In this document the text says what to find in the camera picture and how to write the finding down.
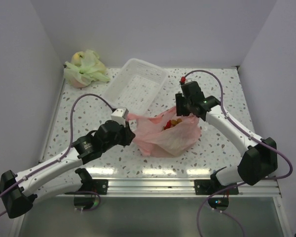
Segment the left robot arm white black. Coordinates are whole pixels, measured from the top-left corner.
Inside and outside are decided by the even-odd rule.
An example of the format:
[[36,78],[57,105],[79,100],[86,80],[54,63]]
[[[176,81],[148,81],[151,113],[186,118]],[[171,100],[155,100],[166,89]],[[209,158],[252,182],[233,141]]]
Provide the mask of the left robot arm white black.
[[116,145],[129,146],[135,133],[129,123],[108,120],[86,135],[79,137],[54,158],[28,170],[6,171],[0,178],[0,198],[10,219],[32,209],[39,188],[57,176],[98,159]]

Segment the red orange chili pepper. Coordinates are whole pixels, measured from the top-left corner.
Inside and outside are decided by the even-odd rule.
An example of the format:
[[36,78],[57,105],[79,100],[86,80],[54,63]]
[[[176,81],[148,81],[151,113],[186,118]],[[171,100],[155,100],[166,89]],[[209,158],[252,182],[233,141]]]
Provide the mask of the red orange chili pepper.
[[162,130],[169,129],[169,128],[171,128],[171,126],[172,126],[172,124],[171,124],[171,121],[169,120],[169,121],[166,123],[166,125],[163,127]]

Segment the brown longan bunch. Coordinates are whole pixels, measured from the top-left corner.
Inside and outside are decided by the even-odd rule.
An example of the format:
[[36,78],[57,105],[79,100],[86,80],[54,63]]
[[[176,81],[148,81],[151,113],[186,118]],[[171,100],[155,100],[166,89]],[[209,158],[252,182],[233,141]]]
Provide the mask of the brown longan bunch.
[[182,119],[181,119],[181,118],[178,118],[178,119],[172,119],[172,120],[170,120],[170,126],[171,126],[171,127],[174,127],[174,126],[178,125],[178,124],[181,123],[181,122],[182,122]]

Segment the pink plastic bag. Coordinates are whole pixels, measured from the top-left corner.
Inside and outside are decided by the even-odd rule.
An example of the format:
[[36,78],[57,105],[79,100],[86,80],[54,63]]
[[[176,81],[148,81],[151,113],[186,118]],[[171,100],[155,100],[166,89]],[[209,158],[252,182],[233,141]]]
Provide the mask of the pink plastic bag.
[[[181,123],[162,130],[169,120],[179,118]],[[194,146],[201,136],[199,118],[194,115],[177,116],[175,106],[153,118],[129,114],[127,120],[136,122],[133,143],[146,157],[178,157]]]

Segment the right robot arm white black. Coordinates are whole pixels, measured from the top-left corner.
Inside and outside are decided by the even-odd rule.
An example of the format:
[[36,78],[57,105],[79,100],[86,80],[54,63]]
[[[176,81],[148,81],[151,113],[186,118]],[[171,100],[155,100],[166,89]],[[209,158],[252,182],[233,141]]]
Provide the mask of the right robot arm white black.
[[238,150],[241,161],[237,166],[223,167],[211,175],[212,192],[221,194],[227,186],[245,182],[254,185],[278,168],[277,145],[272,138],[263,139],[252,133],[223,107],[214,96],[205,97],[195,81],[181,82],[176,94],[178,116],[194,115],[220,131]]

